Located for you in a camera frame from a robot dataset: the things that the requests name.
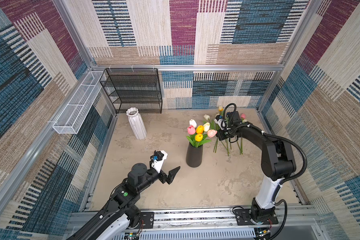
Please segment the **light pink tulip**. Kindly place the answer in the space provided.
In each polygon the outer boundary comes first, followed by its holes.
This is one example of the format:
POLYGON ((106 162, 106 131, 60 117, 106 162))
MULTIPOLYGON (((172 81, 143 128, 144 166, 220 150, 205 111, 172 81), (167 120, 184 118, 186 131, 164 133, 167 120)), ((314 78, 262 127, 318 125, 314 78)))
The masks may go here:
POLYGON ((218 133, 218 131, 216 131, 216 130, 208 130, 208 131, 207 131, 207 136, 208 136, 209 138, 213 138, 213 137, 216 136, 217 133, 218 133))

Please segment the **cream white tulip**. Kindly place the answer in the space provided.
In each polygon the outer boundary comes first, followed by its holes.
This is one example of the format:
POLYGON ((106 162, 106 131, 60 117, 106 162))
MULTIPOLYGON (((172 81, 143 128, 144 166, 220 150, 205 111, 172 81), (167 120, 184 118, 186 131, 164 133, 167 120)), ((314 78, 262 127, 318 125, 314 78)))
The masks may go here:
POLYGON ((209 122, 206 122, 206 123, 203 125, 204 132, 205 132, 205 133, 208 132, 208 131, 210 130, 210 127, 211 127, 210 123, 209 123, 209 122))

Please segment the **orange yellow tulip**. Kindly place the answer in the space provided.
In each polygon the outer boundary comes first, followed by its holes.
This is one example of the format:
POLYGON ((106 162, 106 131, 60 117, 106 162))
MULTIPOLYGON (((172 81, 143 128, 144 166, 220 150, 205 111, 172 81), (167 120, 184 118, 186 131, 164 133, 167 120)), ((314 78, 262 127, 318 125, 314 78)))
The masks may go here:
POLYGON ((200 125, 196 128, 197 134, 203 134, 204 133, 204 126, 200 125))

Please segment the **black cylindrical vase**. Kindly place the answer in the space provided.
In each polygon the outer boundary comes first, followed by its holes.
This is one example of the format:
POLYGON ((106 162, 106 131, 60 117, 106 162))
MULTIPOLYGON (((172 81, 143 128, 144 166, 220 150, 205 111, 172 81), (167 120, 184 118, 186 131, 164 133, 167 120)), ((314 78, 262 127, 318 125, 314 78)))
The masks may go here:
POLYGON ((197 168, 201 165, 203 159, 203 147, 195 148, 189 143, 186 155, 186 163, 189 167, 197 168))

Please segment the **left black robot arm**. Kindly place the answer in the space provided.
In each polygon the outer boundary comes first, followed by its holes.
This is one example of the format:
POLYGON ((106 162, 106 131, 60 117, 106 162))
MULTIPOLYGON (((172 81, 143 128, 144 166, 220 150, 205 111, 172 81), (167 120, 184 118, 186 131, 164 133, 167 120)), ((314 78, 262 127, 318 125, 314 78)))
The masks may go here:
POLYGON ((134 228, 140 221, 140 209, 136 202, 140 193, 155 181, 171 184, 181 167, 176 167, 166 174, 157 172, 138 163, 132 167, 121 184, 110 195, 105 205, 86 224, 72 234, 70 240, 109 240, 127 228, 134 228))

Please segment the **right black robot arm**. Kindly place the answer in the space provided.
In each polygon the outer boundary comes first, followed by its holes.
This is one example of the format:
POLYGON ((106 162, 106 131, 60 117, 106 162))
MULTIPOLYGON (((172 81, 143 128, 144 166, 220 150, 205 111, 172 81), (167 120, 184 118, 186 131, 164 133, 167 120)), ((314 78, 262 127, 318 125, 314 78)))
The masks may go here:
POLYGON ((280 137, 266 134, 252 123, 243 122, 237 111, 228 112, 224 117, 215 117, 214 123, 220 128, 217 133, 220 141, 246 139, 262 151, 263 182, 249 210, 251 221, 262 224, 275 213, 276 198, 283 180, 296 171, 292 145, 280 137))

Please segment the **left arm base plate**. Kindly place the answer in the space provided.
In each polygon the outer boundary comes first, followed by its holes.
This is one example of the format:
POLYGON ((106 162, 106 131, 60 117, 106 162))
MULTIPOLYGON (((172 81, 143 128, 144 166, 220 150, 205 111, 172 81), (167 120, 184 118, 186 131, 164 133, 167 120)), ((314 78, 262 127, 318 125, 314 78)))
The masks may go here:
POLYGON ((154 212, 140 212, 135 216, 129 225, 129 229, 139 230, 143 228, 152 229, 154 227, 155 213, 154 212))

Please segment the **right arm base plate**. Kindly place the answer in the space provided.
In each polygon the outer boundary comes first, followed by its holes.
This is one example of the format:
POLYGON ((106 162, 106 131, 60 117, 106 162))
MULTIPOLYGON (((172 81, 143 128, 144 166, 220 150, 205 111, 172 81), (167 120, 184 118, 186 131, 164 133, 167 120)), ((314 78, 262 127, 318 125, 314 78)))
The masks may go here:
POLYGON ((233 208, 232 212, 236 218, 238 226, 255 226, 255 225, 277 225, 279 220, 274 210, 259 214, 257 211, 244 208, 233 208))

